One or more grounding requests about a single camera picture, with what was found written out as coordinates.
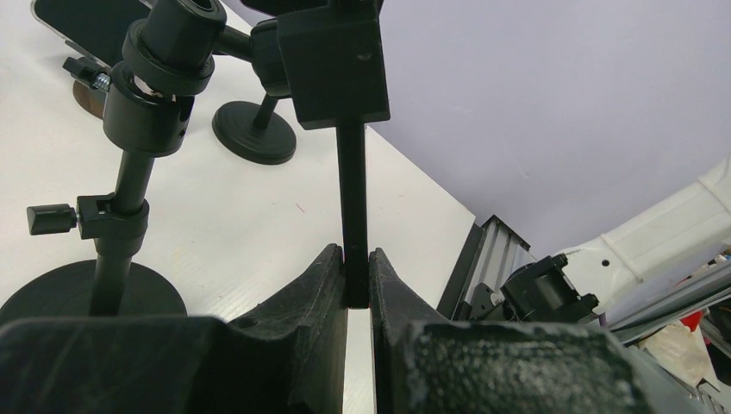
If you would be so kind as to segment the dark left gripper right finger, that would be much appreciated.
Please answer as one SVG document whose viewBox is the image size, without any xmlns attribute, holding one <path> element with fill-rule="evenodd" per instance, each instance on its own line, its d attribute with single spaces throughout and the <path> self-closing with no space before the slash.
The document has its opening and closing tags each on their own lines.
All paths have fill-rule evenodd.
<svg viewBox="0 0 731 414">
<path fill-rule="evenodd" d="M 452 322 L 369 259 L 379 413 L 703 413 L 698 398 L 594 326 Z"/>
</svg>

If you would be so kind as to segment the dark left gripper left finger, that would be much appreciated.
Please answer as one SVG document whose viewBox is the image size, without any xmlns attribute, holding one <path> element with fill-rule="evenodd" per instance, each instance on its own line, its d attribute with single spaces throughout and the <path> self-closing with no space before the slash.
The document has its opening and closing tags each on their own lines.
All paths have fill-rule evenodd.
<svg viewBox="0 0 731 414">
<path fill-rule="evenodd" d="M 4 413 L 339 413 L 342 250 L 229 322 L 55 317 L 1 331 Z"/>
</svg>

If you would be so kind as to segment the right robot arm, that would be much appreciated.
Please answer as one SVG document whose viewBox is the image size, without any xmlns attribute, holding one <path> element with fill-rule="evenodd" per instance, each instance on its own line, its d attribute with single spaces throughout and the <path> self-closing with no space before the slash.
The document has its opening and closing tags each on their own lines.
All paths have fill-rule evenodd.
<svg viewBox="0 0 731 414">
<path fill-rule="evenodd" d="M 647 281 L 729 244 L 729 159 L 619 227 L 521 267 L 516 254 L 528 245 L 494 216 L 451 317 L 589 322 Z"/>
</svg>

